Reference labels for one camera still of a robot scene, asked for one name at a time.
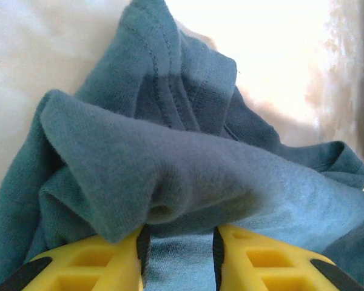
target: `stitching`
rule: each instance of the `stitching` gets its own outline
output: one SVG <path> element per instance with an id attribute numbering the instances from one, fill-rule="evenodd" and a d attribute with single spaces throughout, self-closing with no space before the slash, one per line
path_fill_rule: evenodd
<path id="1" fill-rule="evenodd" d="M 141 6 L 137 2 L 134 3 L 133 6 L 135 6 L 137 9 L 141 10 L 142 12 L 145 12 L 148 16 L 150 16 L 152 18 L 152 20 L 156 24 L 158 24 L 158 26 L 160 28 L 160 31 L 163 35 L 163 40 L 165 41 L 166 46 L 167 46 L 167 53 L 169 55 L 169 73 L 167 74 L 167 84 L 169 86 L 169 90 L 170 90 L 172 99 L 174 101 L 175 107 L 177 108 L 177 112 L 181 118 L 182 124 L 185 126 L 186 130 L 190 130 L 191 128 L 189 126 L 187 126 L 187 124 L 186 124 L 186 118 L 185 118 L 184 114 L 182 113 L 181 104 L 180 104 L 179 100 L 176 98 L 174 89 L 172 88 L 172 85 L 170 82 L 170 70 L 171 70 L 171 67 L 173 64 L 173 59 L 172 59 L 172 54 L 171 54 L 171 45 L 170 45 L 170 42 L 169 42 L 166 34 L 164 33 L 163 26 L 160 24 L 160 22 L 157 20 L 157 18 L 151 13 L 151 11 L 148 10 L 147 7 Z"/>
<path id="2" fill-rule="evenodd" d="M 157 59 L 155 57 L 155 54 L 153 53 L 153 51 L 148 46 L 148 43 L 141 37 L 141 35 L 135 29 L 129 27 L 128 25 L 126 25 L 123 22 L 120 23 L 120 25 L 122 25 L 123 28 L 125 28 L 126 30 L 132 32 L 132 34 L 136 36 L 137 40 L 139 40 L 142 43 L 142 45 L 145 46 L 147 52 L 150 54 L 150 57 L 151 57 L 151 60 L 152 60 L 153 73 L 154 73 L 154 79 L 152 81 L 152 86 L 153 86 L 153 89 L 155 91 L 155 97 L 157 99 L 157 103 L 158 103 L 158 106 L 159 106 L 159 109 L 160 109 L 160 112 L 162 114 L 162 118 L 163 118 L 164 122 L 166 123 L 167 127 L 172 128 L 170 118 L 167 115 L 167 112 L 164 109 L 164 106 L 163 106 L 163 104 L 161 102 L 161 99 L 159 97 L 159 87 L 158 87 L 159 69 L 158 69 L 158 64 L 157 64 Z"/>

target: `black strip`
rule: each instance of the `black strip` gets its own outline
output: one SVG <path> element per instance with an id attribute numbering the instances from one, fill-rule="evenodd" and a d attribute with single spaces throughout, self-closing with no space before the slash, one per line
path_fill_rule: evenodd
<path id="1" fill-rule="evenodd" d="M 221 236 L 218 227 L 214 228 L 213 232 L 213 263 L 214 263 L 214 275 L 216 279 L 216 291 L 220 291 L 221 282 L 223 276 L 221 274 L 221 269 L 224 264 L 225 249 L 224 240 Z"/>
<path id="2" fill-rule="evenodd" d="M 143 226 L 138 238 L 136 239 L 136 252 L 141 263 L 141 279 L 143 281 L 143 287 L 145 287 L 148 280 L 151 253 L 150 227 L 147 224 Z"/>
<path id="3" fill-rule="evenodd" d="M 0 284 L 0 291 L 21 291 L 32 282 L 53 259 L 45 256 L 21 266 L 14 274 Z"/>
<path id="4" fill-rule="evenodd" d="M 354 281 L 339 267 L 322 261 L 320 259 L 312 259 L 310 262 L 318 269 L 339 291 L 364 291 L 364 287 Z"/>

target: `blue fabric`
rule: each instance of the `blue fabric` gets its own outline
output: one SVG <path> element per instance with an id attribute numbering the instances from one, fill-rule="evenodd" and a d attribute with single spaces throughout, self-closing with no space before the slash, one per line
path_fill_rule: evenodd
<path id="1" fill-rule="evenodd" d="M 133 0 L 75 96 L 43 97 L 0 189 L 0 282 L 35 255 L 151 225 L 146 290 L 215 290 L 212 230 L 234 223 L 330 257 L 364 285 L 364 165 L 292 148 L 249 110 L 235 62 Z"/>

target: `yellow plastic object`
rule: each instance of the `yellow plastic object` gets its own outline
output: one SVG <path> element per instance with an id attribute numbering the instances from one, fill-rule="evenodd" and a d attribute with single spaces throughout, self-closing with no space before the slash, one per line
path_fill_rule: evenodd
<path id="1" fill-rule="evenodd" d="M 99 236 L 49 250 L 53 261 L 23 291 L 143 291 L 136 241 L 140 229 L 118 244 Z"/>
<path id="2" fill-rule="evenodd" d="M 224 243 L 220 291 L 338 291 L 311 263 L 331 260 L 248 230 L 218 228 Z"/>

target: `rectangular hole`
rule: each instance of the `rectangular hole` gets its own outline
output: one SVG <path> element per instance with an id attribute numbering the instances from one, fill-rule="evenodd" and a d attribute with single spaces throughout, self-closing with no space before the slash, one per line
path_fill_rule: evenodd
<path id="1" fill-rule="evenodd" d="M 92 291 L 98 276 L 60 276 L 54 282 L 51 291 Z"/>
<path id="2" fill-rule="evenodd" d="M 105 267 L 113 257 L 113 249 L 110 247 L 87 247 L 81 250 L 70 266 L 97 266 Z"/>
<path id="3" fill-rule="evenodd" d="M 247 250 L 247 256 L 255 268 L 293 266 L 284 254 L 274 249 Z"/>
<path id="4" fill-rule="evenodd" d="M 270 276 L 262 279 L 268 291 L 317 291 L 312 282 L 300 276 Z"/>

